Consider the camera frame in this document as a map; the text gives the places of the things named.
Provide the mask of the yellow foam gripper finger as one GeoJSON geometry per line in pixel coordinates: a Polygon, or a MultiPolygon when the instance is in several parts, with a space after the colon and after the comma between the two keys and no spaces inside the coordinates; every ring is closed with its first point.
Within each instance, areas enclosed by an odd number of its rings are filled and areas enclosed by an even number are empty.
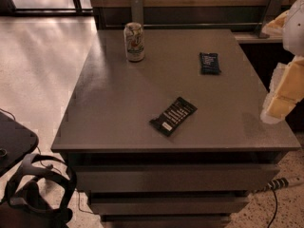
{"type": "Polygon", "coordinates": [[[277,124],[304,99],[304,57],[295,56],[288,65],[278,63],[269,89],[260,119],[266,124],[277,124]]]}

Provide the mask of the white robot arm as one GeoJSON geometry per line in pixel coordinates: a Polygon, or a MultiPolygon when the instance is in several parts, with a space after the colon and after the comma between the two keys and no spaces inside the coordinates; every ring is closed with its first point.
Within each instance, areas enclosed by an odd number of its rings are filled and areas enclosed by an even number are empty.
{"type": "Polygon", "coordinates": [[[274,69],[260,113],[264,123],[277,124],[304,99],[304,0],[296,0],[266,24],[263,32],[280,32],[283,48],[294,56],[287,65],[278,63],[274,69]]]}

